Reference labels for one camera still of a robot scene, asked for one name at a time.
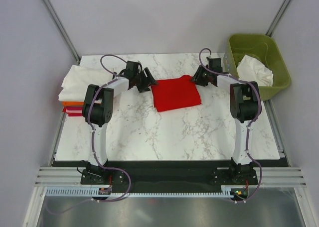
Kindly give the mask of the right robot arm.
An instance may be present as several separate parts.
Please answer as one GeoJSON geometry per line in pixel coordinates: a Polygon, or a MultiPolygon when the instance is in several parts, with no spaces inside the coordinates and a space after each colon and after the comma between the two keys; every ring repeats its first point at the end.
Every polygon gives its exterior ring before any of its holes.
{"type": "Polygon", "coordinates": [[[253,158],[249,148],[254,122],[261,114],[261,99],[256,82],[242,81],[229,73],[224,73],[220,58],[209,58],[208,64],[200,64],[191,81],[200,86],[212,85],[223,88],[230,94],[229,107],[235,120],[235,148],[231,157],[233,168],[228,178],[234,184],[246,179],[244,169],[251,168],[253,158]]]}

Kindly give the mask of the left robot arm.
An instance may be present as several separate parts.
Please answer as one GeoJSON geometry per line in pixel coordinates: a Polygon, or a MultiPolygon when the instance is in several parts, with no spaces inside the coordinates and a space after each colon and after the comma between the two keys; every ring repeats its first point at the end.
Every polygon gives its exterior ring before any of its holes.
{"type": "Polygon", "coordinates": [[[149,68],[143,68],[141,63],[127,61],[126,67],[118,74],[114,73],[112,80],[98,86],[90,84],[87,87],[82,116],[91,128],[90,156],[88,162],[95,168],[92,178],[99,184],[109,180],[109,171],[104,169],[108,161],[106,151],[107,126],[113,115],[114,98],[133,87],[139,93],[150,91],[151,86],[158,82],[152,76],[149,68]]]}

